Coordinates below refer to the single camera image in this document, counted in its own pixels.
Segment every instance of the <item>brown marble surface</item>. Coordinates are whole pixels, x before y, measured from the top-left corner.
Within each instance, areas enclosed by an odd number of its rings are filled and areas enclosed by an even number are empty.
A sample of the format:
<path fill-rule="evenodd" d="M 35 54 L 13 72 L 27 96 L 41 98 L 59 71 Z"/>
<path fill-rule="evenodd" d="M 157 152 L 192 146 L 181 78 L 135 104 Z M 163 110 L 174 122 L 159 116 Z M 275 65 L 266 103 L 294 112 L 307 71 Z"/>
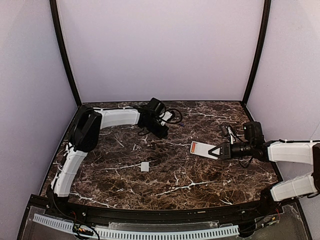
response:
<path fill-rule="evenodd" d="M 219 124 L 229 123 L 243 134 L 242 124 L 249 119 L 239 102 L 168 101 L 165 105 L 182 112 L 185 127 L 169 125 L 167 139 L 138 136 L 141 129 L 133 125 L 102 129 L 97 147 L 88 153 L 73 181 L 70 202 L 135 210 L 199 209 L 258 200 L 262 189 L 277 182 L 270 163 L 254 159 L 248 168 L 242 168 L 238 160 L 190 154 L 192 140 L 212 145 L 227 141 L 221 137 Z M 42 196 L 55 176 L 66 143 L 49 170 Z M 141 172 L 141 162 L 149 162 L 149 172 Z"/>

